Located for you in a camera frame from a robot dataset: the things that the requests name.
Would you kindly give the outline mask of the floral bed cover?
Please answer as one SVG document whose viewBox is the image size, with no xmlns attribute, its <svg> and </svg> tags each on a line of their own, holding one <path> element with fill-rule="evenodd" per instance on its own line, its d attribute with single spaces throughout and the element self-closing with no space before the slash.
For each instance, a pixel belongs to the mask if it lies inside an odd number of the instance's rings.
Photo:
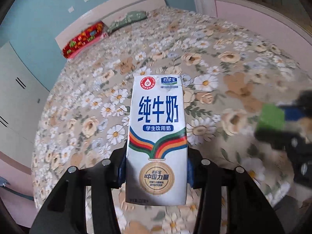
<svg viewBox="0 0 312 234">
<path fill-rule="evenodd" d="M 265 104 L 311 85 L 283 50 L 244 27 L 170 7 L 68 62 L 45 104 L 32 162 L 38 209 L 70 166 L 129 145 L 129 180 L 112 189 L 122 233 L 192 233 L 201 191 L 186 149 L 242 167 L 271 206 L 293 183 L 287 155 L 254 138 Z"/>
</svg>

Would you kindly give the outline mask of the red patterned pillow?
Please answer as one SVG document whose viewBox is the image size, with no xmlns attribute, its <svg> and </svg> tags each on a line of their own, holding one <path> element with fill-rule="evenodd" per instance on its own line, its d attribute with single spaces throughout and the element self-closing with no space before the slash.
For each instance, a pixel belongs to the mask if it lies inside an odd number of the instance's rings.
<svg viewBox="0 0 312 234">
<path fill-rule="evenodd" d="M 62 49 L 65 59 L 72 59 L 87 47 L 108 36 L 107 25 L 102 21 L 84 29 L 80 34 L 73 37 Z"/>
</svg>

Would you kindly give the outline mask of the green toy brick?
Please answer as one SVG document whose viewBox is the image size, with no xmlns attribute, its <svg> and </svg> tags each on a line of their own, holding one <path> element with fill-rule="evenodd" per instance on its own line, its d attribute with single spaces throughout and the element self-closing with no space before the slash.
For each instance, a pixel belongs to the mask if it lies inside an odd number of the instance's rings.
<svg viewBox="0 0 312 234">
<path fill-rule="evenodd" d="M 273 104 L 264 104 L 259 115 L 255 131 L 274 130 L 282 131 L 285 126 L 285 112 Z"/>
</svg>

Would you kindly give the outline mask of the green patterned pillow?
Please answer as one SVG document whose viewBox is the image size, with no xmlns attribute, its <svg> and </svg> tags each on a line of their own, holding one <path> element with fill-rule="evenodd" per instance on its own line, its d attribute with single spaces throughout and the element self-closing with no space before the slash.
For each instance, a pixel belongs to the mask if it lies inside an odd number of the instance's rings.
<svg viewBox="0 0 312 234">
<path fill-rule="evenodd" d="M 126 13 L 125 15 L 119 17 L 118 19 L 114 20 L 109 28 L 107 29 L 107 32 L 109 34 L 117 31 L 120 28 L 123 28 L 125 26 L 128 26 L 132 23 L 142 21 L 144 19 L 147 19 L 147 13 L 146 11 L 131 11 Z"/>
</svg>

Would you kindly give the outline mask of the white milk carton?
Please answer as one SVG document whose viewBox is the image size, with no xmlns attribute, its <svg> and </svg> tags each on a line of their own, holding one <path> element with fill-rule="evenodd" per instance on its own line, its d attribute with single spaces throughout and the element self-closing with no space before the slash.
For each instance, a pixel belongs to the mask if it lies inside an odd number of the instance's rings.
<svg viewBox="0 0 312 234">
<path fill-rule="evenodd" d="M 126 202 L 186 203 L 188 141 L 179 75 L 134 78 L 126 152 Z"/>
</svg>

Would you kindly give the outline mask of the white wardrobe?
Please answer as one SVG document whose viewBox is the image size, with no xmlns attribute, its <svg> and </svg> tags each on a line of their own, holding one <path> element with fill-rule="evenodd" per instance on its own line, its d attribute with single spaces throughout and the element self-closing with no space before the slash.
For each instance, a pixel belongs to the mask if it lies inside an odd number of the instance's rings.
<svg viewBox="0 0 312 234">
<path fill-rule="evenodd" d="M 1 152 L 31 167 L 39 119 L 49 91 L 32 75 L 9 42 L 1 47 Z"/>
</svg>

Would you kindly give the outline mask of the beige headboard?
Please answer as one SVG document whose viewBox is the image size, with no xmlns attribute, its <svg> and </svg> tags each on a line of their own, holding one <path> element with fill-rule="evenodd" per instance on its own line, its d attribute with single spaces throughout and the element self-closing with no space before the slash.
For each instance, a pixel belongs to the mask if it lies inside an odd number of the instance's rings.
<svg viewBox="0 0 312 234">
<path fill-rule="evenodd" d="M 73 37 L 98 21 L 109 26 L 114 20 L 128 12 L 149 12 L 163 6 L 166 6 L 165 0 L 109 0 L 89 10 L 67 26 L 56 36 L 55 41 L 62 50 Z"/>
</svg>

